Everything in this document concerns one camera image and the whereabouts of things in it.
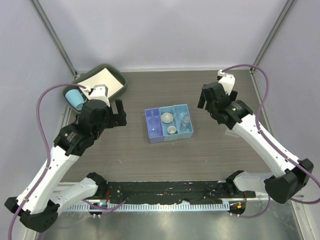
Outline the small clear glass bottle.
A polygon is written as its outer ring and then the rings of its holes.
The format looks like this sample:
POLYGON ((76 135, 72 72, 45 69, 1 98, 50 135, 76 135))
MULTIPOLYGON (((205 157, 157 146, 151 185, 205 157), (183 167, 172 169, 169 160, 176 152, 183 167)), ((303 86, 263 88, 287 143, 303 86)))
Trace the small clear glass bottle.
POLYGON ((191 119, 189 116, 184 116, 180 122, 180 130, 182 132, 188 131, 191 123, 191 119))

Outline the blue tiered organizer box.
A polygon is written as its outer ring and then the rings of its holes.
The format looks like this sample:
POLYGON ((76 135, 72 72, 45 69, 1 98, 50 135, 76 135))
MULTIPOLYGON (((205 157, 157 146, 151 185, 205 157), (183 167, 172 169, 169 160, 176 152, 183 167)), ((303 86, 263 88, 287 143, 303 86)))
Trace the blue tiered organizer box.
POLYGON ((192 135, 194 133, 194 129, 193 129, 192 121, 191 121, 191 116, 190 116, 190 112, 189 112, 189 108, 188 108, 187 104, 178 104, 178 105, 170 105, 170 106, 145 109, 144 113, 145 113, 145 119, 146 119, 148 138, 149 138, 149 142, 151 144, 189 139, 192 137, 192 135), (150 136, 149 136, 148 120, 151 116, 151 111, 154 111, 154 115, 157 116, 157 118, 158 118, 158 124, 161 125, 162 135, 159 137, 150 138, 150 136), (181 112, 181 111, 186 111, 188 113, 188 116, 190 117, 190 125, 189 125, 188 131, 181 131, 180 130, 181 121, 177 120, 176 113, 181 112), (163 113, 171 113, 173 115, 173 122, 163 123, 161 120, 161 115, 163 113), (175 134, 168 134, 167 128, 169 126, 176 127, 175 134))

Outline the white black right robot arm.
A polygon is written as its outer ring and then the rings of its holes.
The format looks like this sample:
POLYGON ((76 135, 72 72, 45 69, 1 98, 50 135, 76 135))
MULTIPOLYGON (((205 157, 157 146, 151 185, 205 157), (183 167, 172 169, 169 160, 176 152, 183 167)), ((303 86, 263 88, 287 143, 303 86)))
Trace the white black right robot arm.
POLYGON ((236 198, 244 191, 262 192, 284 204, 307 185, 314 165, 309 159, 301 160, 286 150, 256 120, 253 111, 236 99, 237 94, 233 90, 227 95, 219 82, 205 84, 201 88, 198 108, 205 109, 218 124, 243 138, 264 160, 270 172, 241 171, 226 184, 226 193, 236 198))

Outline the large white ceramic bowl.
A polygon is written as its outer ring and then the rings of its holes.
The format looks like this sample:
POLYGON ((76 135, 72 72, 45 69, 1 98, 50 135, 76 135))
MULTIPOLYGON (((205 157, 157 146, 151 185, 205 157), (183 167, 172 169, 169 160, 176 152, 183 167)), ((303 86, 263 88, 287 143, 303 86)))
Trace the large white ceramic bowl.
POLYGON ((169 123, 173 122, 174 117, 170 112, 164 112, 161 115, 161 120, 162 120, 163 123, 169 124, 169 123))

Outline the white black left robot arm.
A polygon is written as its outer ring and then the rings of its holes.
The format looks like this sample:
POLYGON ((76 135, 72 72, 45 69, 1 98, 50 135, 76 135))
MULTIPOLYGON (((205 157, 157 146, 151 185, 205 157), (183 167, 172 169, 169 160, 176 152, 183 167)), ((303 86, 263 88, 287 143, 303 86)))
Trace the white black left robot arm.
POLYGON ((89 197, 100 200, 106 195, 107 181, 95 172, 61 193, 54 193, 54 190, 68 169, 105 129, 126 126, 127 115, 122 100, 116 99, 115 105, 117 113, 102 100, 88 100, 76 120, 59 131, 49 159, 29 186, 19 196, 5 201, 5 207, 19 217, 26 228, 43 233, 66 208, 89 197))

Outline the clear glass watch dish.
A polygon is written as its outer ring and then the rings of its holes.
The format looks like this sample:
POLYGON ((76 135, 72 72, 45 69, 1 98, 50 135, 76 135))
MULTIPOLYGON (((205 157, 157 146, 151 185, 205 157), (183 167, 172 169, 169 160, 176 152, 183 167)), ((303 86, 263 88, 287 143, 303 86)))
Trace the clear glass watch dish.
POLYGON ((162 128, 159 124, 149 124, 148 133, 150 138, 157 138, 162 135, 162 128))

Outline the clear glass beaker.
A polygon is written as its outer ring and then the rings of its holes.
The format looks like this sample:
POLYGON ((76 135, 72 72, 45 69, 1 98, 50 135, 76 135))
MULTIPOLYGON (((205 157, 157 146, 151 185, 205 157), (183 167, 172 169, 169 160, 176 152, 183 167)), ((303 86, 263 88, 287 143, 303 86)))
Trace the clear glass beaker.
POLYGON ((184 119, 184 117, 188 117, 188 113, 186 111, 179 111, 176 113, 176 119, 178 121, 182 121, 184 119))

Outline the clear test tube rack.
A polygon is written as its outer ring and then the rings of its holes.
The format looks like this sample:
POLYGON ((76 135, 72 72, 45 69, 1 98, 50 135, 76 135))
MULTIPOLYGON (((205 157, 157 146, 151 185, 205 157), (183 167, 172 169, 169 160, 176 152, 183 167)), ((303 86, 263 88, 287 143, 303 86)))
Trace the clear test tube rack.
POLYGON ((240 137, 236 132, 234 132, 233 130, 230 130, 228 128, 226 129, 225 134, 228 136, 231 136, 231 137, 235 137, 235 138, 240 137))

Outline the small white ceramic bowl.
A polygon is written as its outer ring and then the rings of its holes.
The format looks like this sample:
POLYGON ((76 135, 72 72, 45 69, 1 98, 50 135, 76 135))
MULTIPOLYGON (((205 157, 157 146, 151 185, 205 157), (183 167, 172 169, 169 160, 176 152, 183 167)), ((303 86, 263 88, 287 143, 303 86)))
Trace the small white ceramic bowl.
POLYGON ((168 134, 173 135, 177 132, 177 128, 174 125, 171 125, 167 128, 167 132, 168 134))

